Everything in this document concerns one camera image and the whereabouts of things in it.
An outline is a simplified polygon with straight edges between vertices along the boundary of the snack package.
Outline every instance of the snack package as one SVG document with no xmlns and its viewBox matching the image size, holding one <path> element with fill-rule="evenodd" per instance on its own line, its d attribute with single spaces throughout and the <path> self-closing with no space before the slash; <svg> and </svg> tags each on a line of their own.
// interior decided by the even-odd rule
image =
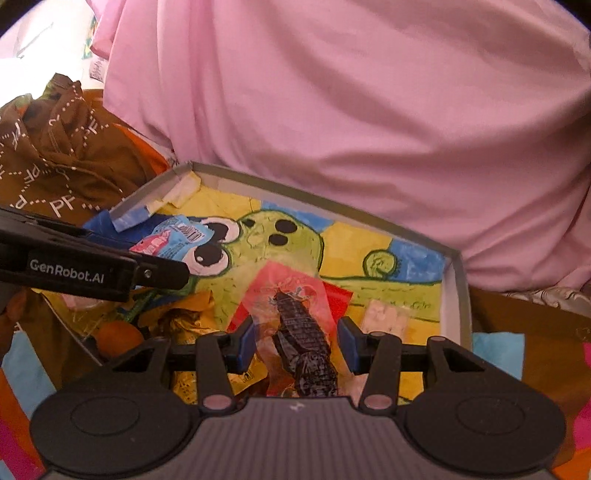
<svg viewBox="0 0 591 480">
<path fill-rule="evenodd" d="M 380 300 L 370 300 L 359 328 L 363 333 L 386 332 L 404 340 L 409 318 L 410 313 L 405 308 L 389 305 Z M 337 367 L 340 373 L 339 395 L 351 397 L 354 405 L 358 405 L 367 382 L 367 374 L 353 375 L 346 364 L 341 365 L 340 362 L 337 363 Z"/>
<path fill-rule="evenodd" d="M 330 337 L 351 296 L 347 290 L 274 261 L 259 271 L 228 331 L 252 315 L 259 329 L 258 355 L 269 370 L 269 395 L 336 395 Z"/>
<path fill-rule="evenodd" d="M 206 244 L 213 234 L 214 231 L 206 225 L 191 222 L 184 215 L 175 215 L 159 224 L 152 235 L 145 237 L 129 250 L 183 261 L 189 250 Z"/>
</svg>

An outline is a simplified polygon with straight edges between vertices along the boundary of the plastic wrap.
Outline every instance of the plastic wrap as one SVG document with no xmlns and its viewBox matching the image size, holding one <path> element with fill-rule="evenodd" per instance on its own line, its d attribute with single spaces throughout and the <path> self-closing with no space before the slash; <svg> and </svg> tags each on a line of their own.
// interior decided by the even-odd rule
<svg viewBox="0 0 591 480">
<path fill-rule="evenodd" d="M 351 295 L 274 261 L 259 270 L 228 330 L 253 317 L 258 355 L 269 370 L 269 395 L 336 395 L 330 341 Z"/>
</svg>

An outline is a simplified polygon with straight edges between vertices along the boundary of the frog eye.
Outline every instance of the frog eye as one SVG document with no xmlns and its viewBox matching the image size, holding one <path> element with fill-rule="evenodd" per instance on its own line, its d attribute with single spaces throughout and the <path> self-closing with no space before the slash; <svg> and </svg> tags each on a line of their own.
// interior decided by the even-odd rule
<svg viewBox="0 0 591 480">
<path fill-rule="evenodd" d="M 201 220 L 200 223 L 213 230 L 211 240 L 213 242 L 227 244 L 233 242 L 240 235 L 240 226 L 230 218 L 208 217 Z"/>
<path fill-rule="evenodd" d="M 193 247 L 185 254 L 183 262 L 189 267 L 191 275 L 199 277 L 219 275 L 229 265 L 226 251 L 212 243 Z"/>
</svg>

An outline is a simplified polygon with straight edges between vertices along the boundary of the brown patterned cloth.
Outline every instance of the brown patterned cloth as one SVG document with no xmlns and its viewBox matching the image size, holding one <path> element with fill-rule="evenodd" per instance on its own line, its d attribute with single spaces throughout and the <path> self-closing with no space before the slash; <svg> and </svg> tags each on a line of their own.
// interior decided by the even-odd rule
<svg viewBox="0 0 591 480">
<path fill-rule="evenodd" d="M 112 120 L 60 74 L 0 108 L 0 204 L 82 225 L 154 178 Z"/>
</svg>

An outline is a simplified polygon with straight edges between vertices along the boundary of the round black pad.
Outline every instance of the round black pad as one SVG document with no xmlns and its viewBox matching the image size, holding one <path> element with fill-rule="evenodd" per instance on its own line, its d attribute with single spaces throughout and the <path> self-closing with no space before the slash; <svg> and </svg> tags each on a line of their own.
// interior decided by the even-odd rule
<svg viewBox="0 0 591 480">
<path fill-rule="evenodd" d="M 72 423 L 89 435 L 116 435 L 132 428 L 139 420 L 135 402 L 121 397 L 86 400 L 72 412 Z"/>
<path fill-rule="evenodd" d="M 172 392 L 60 392 L 35 411 L 31 436 L 57 469 L 116 477 L 164 460 L 189 427 L 189 411 Z"/>
<path fill-rule="evenodd" d="M 470 391 L 466 380 L 463 387 L 454 387 Z M 426 391 L 408 406 L 405 426 L 433 459 L 482 476 L 549 466 L 566 431 L 558 407 L 534 392 L 470 396 Z"/>
</svg>

